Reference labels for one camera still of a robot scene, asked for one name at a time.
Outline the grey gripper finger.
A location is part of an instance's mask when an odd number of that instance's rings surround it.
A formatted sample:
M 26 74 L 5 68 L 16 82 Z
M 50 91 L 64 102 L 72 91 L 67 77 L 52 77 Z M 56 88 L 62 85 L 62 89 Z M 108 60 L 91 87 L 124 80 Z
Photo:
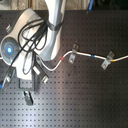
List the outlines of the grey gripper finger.
M 32 106 L 34 101 L 33 101 L 33 98 L 31 96 L 31 93 L 29 91 L 24 91 L 23 92 L 23 97 L 25 99 L 25 102 L 28 106 Z

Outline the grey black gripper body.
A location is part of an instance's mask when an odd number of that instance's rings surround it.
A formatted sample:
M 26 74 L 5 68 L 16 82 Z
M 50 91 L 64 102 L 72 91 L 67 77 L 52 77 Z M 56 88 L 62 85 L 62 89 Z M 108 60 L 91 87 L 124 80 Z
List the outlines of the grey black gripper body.
M 35 90 L 35 72 L 32 72 L 31 80 L 18 80 L 18 90 L 20 91 L 34 91 Z

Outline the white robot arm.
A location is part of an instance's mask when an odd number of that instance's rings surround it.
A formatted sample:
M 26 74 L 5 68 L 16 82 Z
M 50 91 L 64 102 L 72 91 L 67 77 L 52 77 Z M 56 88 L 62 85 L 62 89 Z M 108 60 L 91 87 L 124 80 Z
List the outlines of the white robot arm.
M 14 75 L 32 83 L 35 83 L 35 76 L 44 83 L 48 81 L 40 63 L 53 60 L 59 51 L 66 0 L 45 2 L 47 20 L 28 8 L 7 28 L 8 34 L 1 41 L 1 56 L 9 68 L 1 84 L 2 91 L 6 90 Z

